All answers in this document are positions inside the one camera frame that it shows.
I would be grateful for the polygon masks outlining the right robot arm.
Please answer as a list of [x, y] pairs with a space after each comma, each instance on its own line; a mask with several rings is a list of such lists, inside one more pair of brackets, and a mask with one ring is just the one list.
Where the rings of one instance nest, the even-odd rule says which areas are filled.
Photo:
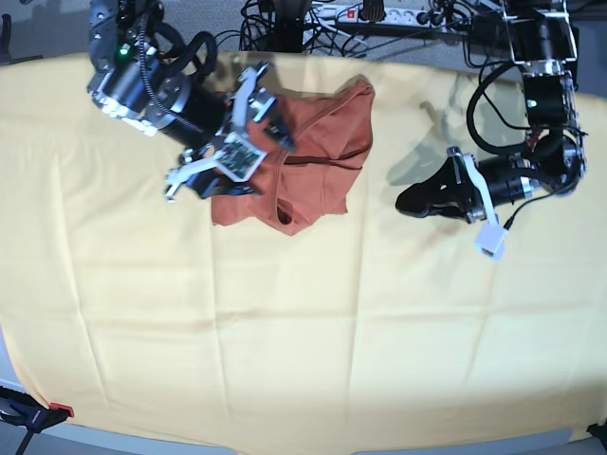
[[235, 91], [213, 94], [203, 82], [217, 66], [215, 38], [201, 31], [185, 43], [163, 17], [159, 1], [91, 2], [91, 100], [148, 137], [161, 133], [183, 145], [165, 177], [168, 202], [183, 187], [202, 199], [256, 193], [250, 179], [269, 152], [253, 143], [250, 124], [296, 150], [277, 98], [259, 83], [270, 64], [243, 69]]

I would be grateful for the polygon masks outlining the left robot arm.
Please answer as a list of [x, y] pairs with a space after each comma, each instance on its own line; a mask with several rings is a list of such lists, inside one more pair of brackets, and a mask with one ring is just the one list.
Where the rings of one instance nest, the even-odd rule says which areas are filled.
[[[578, 49], [565, 2], [504, 1], [495, 13], [496, 35], [506, 39], [510, 57], [479, 78], [466, 111], [470, 138], [490, 157], [478, 161], [448, 149], [434, 175], [397, 197], [401, 214], [489, 221], [495, 208], [531, 198], [536, 190], [565, 196], [584, 176], [585, 134], [575, 105]], [[513, 68], [522, 76], [524, 140], [494, 145], [480, 135], [475, 112], [489, 86]]]

